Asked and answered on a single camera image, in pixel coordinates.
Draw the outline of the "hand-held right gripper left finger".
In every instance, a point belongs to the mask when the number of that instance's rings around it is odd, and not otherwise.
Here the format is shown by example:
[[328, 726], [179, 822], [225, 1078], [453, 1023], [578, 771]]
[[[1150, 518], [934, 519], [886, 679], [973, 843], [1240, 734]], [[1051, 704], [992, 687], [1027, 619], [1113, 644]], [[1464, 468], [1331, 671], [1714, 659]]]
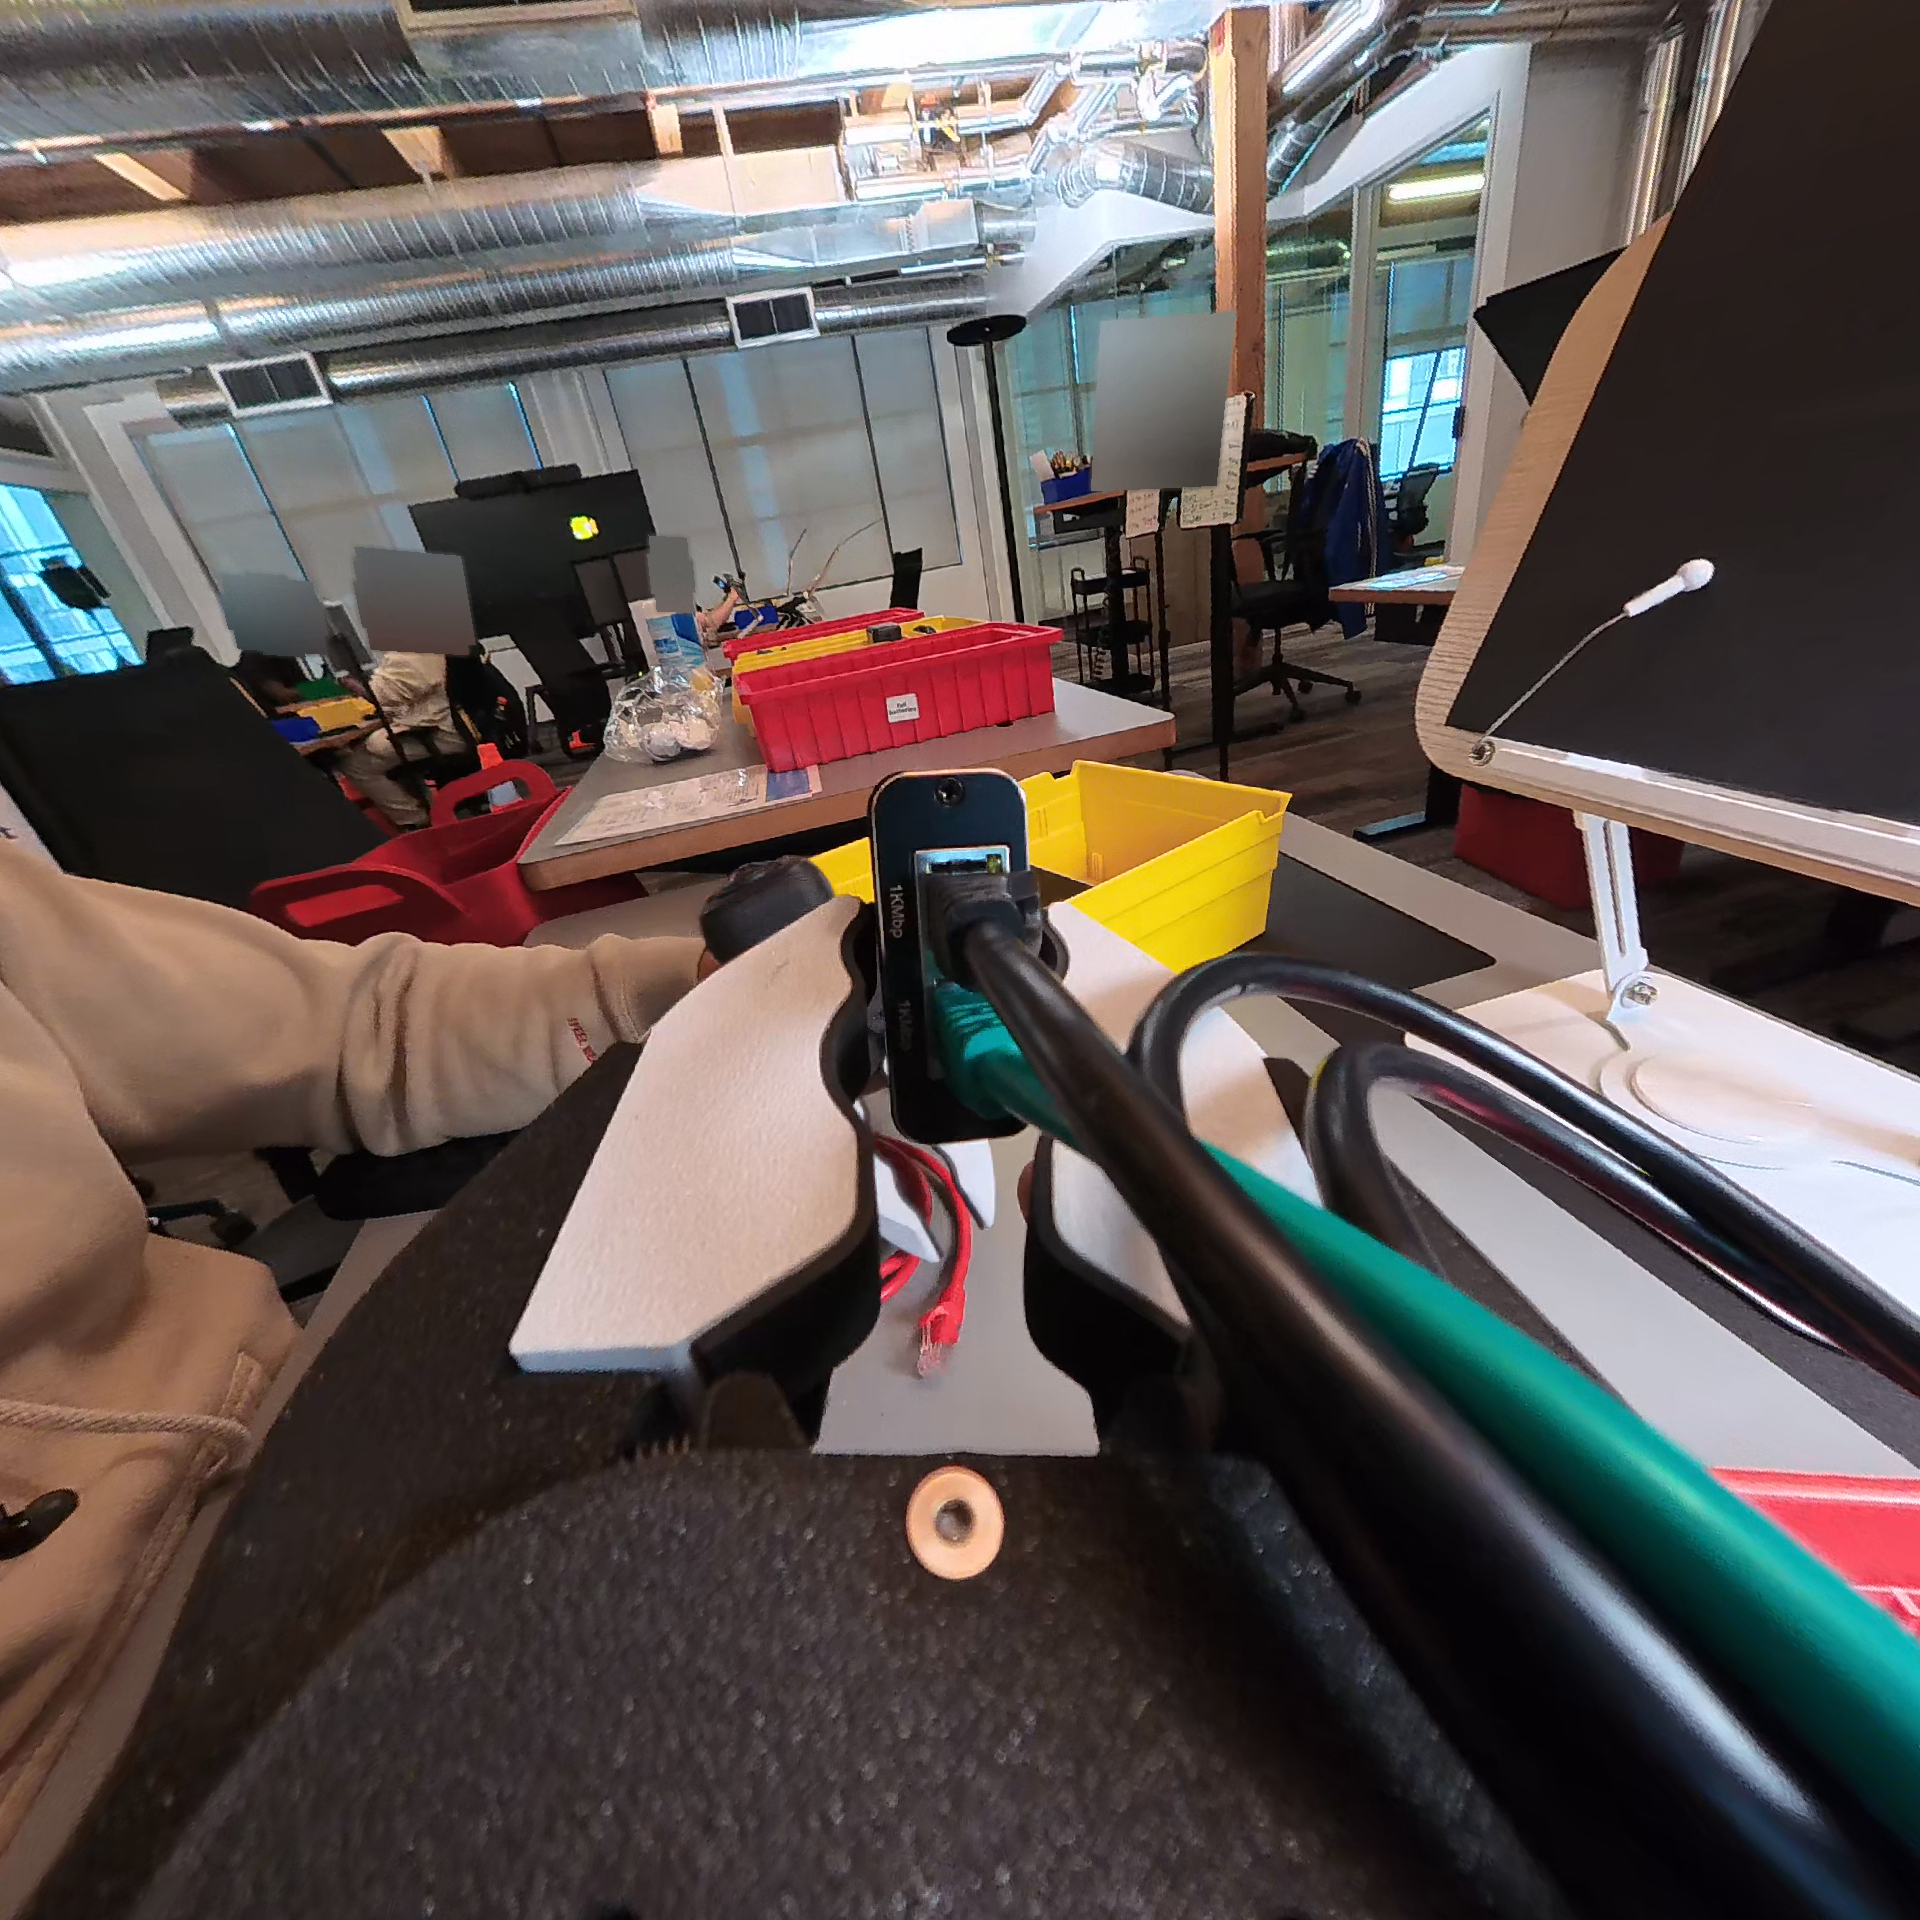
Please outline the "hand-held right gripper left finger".
[[523, 1375], [825, 1378], [873, 1329], [866, 922], [833, 896], [653, 1024], [512, 1332]]

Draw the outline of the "black ethernet splitter box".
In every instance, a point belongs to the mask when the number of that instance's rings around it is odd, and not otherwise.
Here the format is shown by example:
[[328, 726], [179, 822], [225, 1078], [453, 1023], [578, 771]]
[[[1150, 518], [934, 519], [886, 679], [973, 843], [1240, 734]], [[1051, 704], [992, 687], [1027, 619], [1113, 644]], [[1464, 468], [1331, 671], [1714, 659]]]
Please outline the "black ethernet splitter box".
[[960, 986], [945, 919], [998, 922], [1042, 948], [1040, 887], [1027, 865], [1025, 800], [1002, 771], [889, 775], [867, 803], [877, 1003], [891, 1112], [919, 1146], [989, 1142], [1019, 1121], [971, 1110], [945, 1075], [934, 1023], [942, 986]]

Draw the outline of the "yellow plastic bin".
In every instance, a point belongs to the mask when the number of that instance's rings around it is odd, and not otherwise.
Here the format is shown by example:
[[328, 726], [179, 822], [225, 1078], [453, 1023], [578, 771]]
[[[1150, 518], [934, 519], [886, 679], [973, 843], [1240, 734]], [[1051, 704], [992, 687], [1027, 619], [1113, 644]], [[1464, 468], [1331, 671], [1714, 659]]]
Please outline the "yellow plastic bin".
[[1169, 971], [1247, 947], [1266, 926], [1288, 795], [1078, 760], [1019, 782], [1024, 867]]
[[741, 681], [761, 671], [840, 656], [875, 643], [957, 634], [973, 625], [971, 615], [909, 615], [899, 609], [886, 609], [873, 615], [814, 623], [792, 632], [752, 634], [727, 644], [727, 662], [730, 664], [730, 676]]

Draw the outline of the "person's left forearm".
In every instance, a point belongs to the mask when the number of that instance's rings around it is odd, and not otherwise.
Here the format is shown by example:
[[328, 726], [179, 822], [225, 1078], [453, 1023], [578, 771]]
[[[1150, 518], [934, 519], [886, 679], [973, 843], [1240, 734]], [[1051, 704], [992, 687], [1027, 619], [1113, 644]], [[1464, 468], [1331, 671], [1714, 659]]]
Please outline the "person's left forearm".
[[307, 942], [5, 849], [5, 1175], [261, 1146], [394, 1158], [536, 1119], [709, 970], [694, 939]]

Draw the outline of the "printed paper sheet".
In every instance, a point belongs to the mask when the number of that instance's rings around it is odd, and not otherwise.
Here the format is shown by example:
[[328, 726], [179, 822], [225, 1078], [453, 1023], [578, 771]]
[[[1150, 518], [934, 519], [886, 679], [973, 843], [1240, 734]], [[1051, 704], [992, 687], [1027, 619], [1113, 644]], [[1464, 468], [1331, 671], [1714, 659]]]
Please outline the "printed paper sheet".
[[557, 847], [583, 849], [611, 839], [631, 842], [735, 814], [776, 809], [810, 800], [819, 791], [823, 772], [818, 768], [776, 772], [766, 766], [743, 766], [678, 782], [635, 787], [594, 800], [574, 828], [559, 834]]

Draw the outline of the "red shopping basket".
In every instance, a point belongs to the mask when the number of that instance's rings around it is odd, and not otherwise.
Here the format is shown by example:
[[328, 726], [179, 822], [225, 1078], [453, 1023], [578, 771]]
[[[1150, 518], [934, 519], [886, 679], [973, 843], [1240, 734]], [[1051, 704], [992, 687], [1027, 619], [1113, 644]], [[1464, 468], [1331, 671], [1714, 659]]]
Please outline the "red shopping basket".
[[249, 912], [303, 939], [361, 944], [402, 930], [430, 944], [521, 947], [549, 922], [643, 896], [635, 875], [531, 892], [519, 854], [535, 843], [561, 793], [543, 768], [505, 760], [457, 778], [430, 824], [322, 872], [262, 881]]

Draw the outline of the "black monitor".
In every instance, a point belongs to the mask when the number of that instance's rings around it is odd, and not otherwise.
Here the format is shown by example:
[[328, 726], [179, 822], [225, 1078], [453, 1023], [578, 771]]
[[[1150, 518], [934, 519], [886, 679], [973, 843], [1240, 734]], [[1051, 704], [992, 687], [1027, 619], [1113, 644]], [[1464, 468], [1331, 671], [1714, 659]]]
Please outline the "black monitor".
[[423, 551], [463, 566], [474, 634], [512, 641], [559, 729], [602, 727], [607, 665], [587, 639], [622, 636], [631, 602], [643, 598], [656, 526], [639, 475], [512, 471], [461, 482], [453, 498], [408, 515]]

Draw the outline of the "dark standing desk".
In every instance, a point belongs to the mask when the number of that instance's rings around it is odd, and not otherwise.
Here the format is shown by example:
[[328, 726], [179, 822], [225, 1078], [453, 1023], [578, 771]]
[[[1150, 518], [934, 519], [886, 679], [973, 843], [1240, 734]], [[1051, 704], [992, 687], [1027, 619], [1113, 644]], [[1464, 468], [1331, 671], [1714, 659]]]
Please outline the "dark standing desk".
[[[1096, 535], [1102, 540], [1104, 569], [1096, 576], [1113, 574], [1123, 559], [1123, 497], [1118, 492], [1090, 492], [1090, 497], [1071, 498], [1058, 508], [1034, 508], [1034, 523], [1051, 523], [1067, 532]], [[1189, 748], [1169, 748], [1162, 753], [1166, 763], [1181, 758], [1211, 753], [1215, 758], [1215, 778], [1226, 779], [1231, 772], [1231, 748], [1247, 746], [1281, 731], [1281, 726], [1266, 727], [1251, 734], [1234, 731], [1234, 625], [1230, 614], [1231, 602], [1231, 535], [1224, 523], [1207, 529], [1207, 664], [1208, 664], [1208, 726], [1207, 740]], [[1158, 702], [1171, 706], [1169, 698], [1169, 636], [1166, 614], [1166, 562], [1162, 562], [1162, 526], [1155, 522], [1150, 532], [1152, 559], [1144, 560], [1153, 576], [1153, 628], [1158, 641]]]

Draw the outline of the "black office chair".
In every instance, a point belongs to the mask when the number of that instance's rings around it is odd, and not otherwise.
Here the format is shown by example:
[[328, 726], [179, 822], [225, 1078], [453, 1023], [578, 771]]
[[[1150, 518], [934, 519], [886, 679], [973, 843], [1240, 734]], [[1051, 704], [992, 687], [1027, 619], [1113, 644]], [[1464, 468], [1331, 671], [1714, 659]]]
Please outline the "black office chair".
[[1267, 690], [1281, 702], [1281, 722], [1302, 722], [1304, 692], [1329, 688], [1344, 706], [1359, 704], [1359, 688], [1325, 671], [1287, 659], [1285, 636], [1319, 634], [1335, 625], [1328, 599], [1328, 518], [1320, 498], [1315, 444], [1306, 438], [1256, 432], [1259, 474], [1243, 475], [1240, 508], [1259, 508], [1266, 523], [1231, 535], [1231, 625], [1243, 628], [1234, 651], [1231, 698]]

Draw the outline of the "person's beige clothed body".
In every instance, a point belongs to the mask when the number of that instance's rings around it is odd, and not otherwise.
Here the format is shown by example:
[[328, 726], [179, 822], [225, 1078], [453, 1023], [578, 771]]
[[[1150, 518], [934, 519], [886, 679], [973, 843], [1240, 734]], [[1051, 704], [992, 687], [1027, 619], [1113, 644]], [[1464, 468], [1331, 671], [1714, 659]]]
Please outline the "person's beige clothed body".
[[112, 1154], [1, 1151], [5, 1516], [71, 1495], [5, 1555], [5, 1840], [295, 1343], [267, 1272], [146, 1227]]

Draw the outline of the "black floor lamp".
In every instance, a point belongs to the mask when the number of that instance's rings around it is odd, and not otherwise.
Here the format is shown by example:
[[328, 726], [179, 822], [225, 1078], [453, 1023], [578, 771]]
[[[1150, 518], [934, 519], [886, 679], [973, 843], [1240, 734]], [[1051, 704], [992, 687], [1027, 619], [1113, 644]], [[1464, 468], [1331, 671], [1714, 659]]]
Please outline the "black floor lamp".
[[1001, 400], [1001, 347], [1024, 335], [1024, 318], [1019, 314], [983, 314], [960, 321], [945, 332], [945, 344], [960, 353], [975, 353], [989, 404], [992, 423], [992, 466], [998, 489], [998, 531], [1001, 553], [1006, 562], [1006, 588], [1011, 603], [1011, 623], [1024, 625], [1024, 579], [1022, 579], [1022, 537], [1016, 529], [1016, 505], [1009, 474], [1009, 456], [1006, 439], [1006, 415]]

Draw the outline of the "black fabric chair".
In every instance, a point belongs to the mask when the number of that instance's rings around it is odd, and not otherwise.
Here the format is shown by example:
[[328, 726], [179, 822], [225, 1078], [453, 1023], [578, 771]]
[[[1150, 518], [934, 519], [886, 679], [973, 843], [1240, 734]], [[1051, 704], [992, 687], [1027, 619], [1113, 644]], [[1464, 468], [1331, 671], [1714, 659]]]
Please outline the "black fabric chair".
[[200, 654], [5, 687], [1, 775], [66, 874], [225, 908], [384, 839]]

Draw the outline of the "blue jacket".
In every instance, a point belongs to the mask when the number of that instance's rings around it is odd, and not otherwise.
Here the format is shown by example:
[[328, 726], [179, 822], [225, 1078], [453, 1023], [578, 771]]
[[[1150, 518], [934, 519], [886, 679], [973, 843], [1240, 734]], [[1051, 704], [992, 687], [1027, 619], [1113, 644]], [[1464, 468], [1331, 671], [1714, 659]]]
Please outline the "blue jacket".
[[1345, 641], [1362, 634], [1362, 606], [1335, 603], [1329, 593], [1375, 576], [1382, 523], [1373, 444], [1344, 439], [1320, 448], [1302, 492], [1293, 559], [1293, 582], [1304, 590], [1313, 627], [1335, 623]]

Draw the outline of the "wooden top table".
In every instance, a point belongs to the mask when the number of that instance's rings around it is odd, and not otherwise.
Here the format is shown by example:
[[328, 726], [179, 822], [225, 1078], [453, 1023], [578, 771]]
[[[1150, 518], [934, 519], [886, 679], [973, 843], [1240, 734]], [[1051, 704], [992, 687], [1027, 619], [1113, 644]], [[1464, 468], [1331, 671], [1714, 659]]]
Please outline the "wooden top table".
[[1328, 603], [1338, 614], [1363, 614], [1378, 643], [1432, 648], [1441, 632], [1459, 566], [1406, 568], [1375, 579], [1335, 585]]

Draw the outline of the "red plastic bin with divider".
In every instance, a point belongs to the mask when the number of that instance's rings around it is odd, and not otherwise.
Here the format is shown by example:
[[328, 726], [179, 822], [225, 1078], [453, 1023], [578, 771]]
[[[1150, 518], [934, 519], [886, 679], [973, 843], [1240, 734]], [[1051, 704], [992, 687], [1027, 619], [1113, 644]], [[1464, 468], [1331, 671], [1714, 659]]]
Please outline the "red plastic bin with divider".
[[1918, 1480], [1714, 1471], [1822, 1567], [1918, 1635]]

